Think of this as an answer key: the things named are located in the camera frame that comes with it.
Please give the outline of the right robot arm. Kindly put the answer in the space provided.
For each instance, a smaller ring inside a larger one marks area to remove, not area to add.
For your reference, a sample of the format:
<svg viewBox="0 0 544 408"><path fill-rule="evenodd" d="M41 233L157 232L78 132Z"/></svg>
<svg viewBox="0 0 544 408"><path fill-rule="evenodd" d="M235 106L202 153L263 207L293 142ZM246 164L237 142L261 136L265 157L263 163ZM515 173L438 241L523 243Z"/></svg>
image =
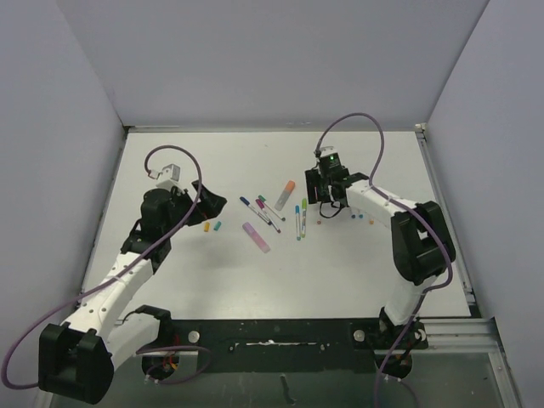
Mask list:
<svg viewBox="0 0 544 408"><path fill-rule="evenodd" d="M333 210L320 218L332 219L349 209L366 213L390 231L396 283L380 310L378 337L390 348L399 347L413 330L426 296L453 280L456 249L443 211L434 201L411 201L377 187L372 175L351 173L334 149L317 151L315 159L304 172L307 202Z"/></svg>

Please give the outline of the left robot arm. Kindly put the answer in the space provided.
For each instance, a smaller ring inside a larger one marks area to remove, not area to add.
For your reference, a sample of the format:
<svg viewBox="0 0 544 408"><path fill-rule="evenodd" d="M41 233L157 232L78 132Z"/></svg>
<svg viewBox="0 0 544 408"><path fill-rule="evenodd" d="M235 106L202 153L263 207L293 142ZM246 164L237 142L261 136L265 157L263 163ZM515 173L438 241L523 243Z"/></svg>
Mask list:
<svg viewBox="0 0 544 408"><path fill-rule="evenodd" d="M173 322L165 309L143 305L121 326L116 322L170 253L174 228L204 223L224 209L226 198L197 182L192 185L195 198L174 182L147 191L140 217L109 274L62 324L49 324L42 330L38 348L42 391L95 405L124 361L143 348L173 345Z"/></svg>

